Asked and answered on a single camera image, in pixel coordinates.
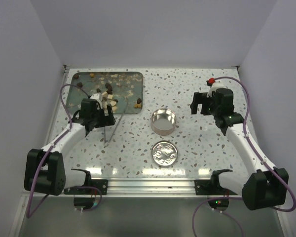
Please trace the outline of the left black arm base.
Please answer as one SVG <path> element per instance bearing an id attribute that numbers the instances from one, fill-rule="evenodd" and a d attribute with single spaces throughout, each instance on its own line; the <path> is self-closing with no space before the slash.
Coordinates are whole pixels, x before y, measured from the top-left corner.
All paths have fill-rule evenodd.
<path id="1" fill-rule="evenodd" d="M 80 187 L 64 189 L 65 195 L 106 195 L 108 189 L 107 179 L 92 179 L 88 184 Z"/>

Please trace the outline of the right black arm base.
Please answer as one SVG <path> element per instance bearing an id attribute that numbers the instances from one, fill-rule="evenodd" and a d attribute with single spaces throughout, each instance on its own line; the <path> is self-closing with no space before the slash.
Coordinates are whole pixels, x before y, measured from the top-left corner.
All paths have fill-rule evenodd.
<path id="1" fill-rule="evenodd" d="M 195 194 L 198 196 L 200 195 L 204 195 L 204 196 L 236 195 L 236 193 L 230 190 L 213 185 L 210 179 L 194 180 L 194 188 L 195 188 Z"/>

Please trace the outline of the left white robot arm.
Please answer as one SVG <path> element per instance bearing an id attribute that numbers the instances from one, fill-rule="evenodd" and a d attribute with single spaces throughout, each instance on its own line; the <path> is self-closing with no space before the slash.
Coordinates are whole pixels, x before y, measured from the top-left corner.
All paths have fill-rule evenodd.
<path id="1" fill-rule="evenodd" d="M 80 110 L 53 141 L 41 149 L 28 152 L 24 189 L 53 196 L 71 188 L 76 188 L 82 194 L 89 193 L 93 187 L 90 172 L 83 169 L 67 170 L 65 158 L 92 130 L 114 124 L 111 104 L 100 103 L 98 99 L 83 99 Z"/>

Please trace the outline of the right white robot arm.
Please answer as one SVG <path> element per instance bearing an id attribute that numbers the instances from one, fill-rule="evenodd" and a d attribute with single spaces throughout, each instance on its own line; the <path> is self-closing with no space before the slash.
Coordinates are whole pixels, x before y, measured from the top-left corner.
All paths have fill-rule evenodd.
<path id="1" fill-rule="evenodd" d="M 190 105 L 191 113 L 213 116 L 216 126 L 232 143 L 242 159 L 248 177 L 238 178 L 230 169 L 213 171 L 204 189 L 221 194 L 230 190 L 240 195 L 249 210 L 275 207 L 285 203 L 289 175 L 277 168 L 261 151 L 245 125 L 243 116 L 234 111 L 233 92 L 227 88 L 212 93 L 196 92 Z"/>

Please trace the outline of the metal tweezers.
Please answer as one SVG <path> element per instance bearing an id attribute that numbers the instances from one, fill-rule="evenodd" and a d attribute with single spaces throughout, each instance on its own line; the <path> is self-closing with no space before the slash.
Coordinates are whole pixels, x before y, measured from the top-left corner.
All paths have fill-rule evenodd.
<path id="1" fill-rule="evenodd" d="M 124 115 L 126 114 L 126 110 L 128 108 L 129 102 L 126 102 L 125 108 L 122 112 L 122 114 L 119 116 L 118 120 L 116 121 L 116 123 L 113 125 L 113 131 L 110 134 L 109 139 L 107 140 L 107 131 L 106 131 L 106 127 L 104 128 L 104 148 L 108 147 L 111 140 L 113 139 L 113 136 L 115 135 L 115 132 L 121 122 L 121 120 L 123 119 Z"/>

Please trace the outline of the dark chocolate piece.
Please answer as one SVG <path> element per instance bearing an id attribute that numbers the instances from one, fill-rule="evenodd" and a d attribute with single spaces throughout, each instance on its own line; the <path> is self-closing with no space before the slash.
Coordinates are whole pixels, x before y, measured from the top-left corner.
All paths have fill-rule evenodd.
<path id="1" fill-rule="evenodd" d="M 109 83 L 106 83 L 105 87 L 107 89 L 107 94 L 112 94 L 112 86 Z"/>

